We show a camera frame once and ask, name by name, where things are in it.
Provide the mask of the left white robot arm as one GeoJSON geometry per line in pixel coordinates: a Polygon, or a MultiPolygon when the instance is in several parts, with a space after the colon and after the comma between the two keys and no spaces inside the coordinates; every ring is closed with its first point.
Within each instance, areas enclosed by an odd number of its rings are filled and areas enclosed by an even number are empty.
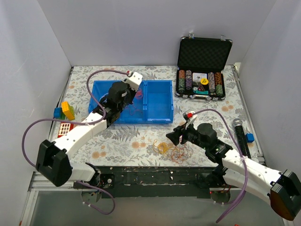
{"type": "Polygon", "coordinates": [[[80,180],[89,188],[100,183],[100,170],[90,163],[71,164],[72,156],[94,135],[107,129],[119,117],[125,107],[132,104],[142,80],[126,79],[112,84],[108,94],[99,100],[88,117],[65,136],[39,147],[36,170],[59,187],[68,181],[80,180]]]}

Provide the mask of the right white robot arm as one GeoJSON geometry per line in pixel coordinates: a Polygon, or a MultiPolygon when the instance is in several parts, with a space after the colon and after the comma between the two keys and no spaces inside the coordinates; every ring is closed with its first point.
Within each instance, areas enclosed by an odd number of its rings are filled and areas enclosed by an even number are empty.
{"type": "Polygon", "coordinates": [[[218,187],[239,187],[265,201],[282,218],[293,221],[301,210],[301,182],[291,170],[283,172],[263,166],[217,138],[209,123],[197,128],[192,124],[174,128],[166,135],[174,144],[190,142],[205,150],[209,160],[222,170],[213,174],[218,187]]]}

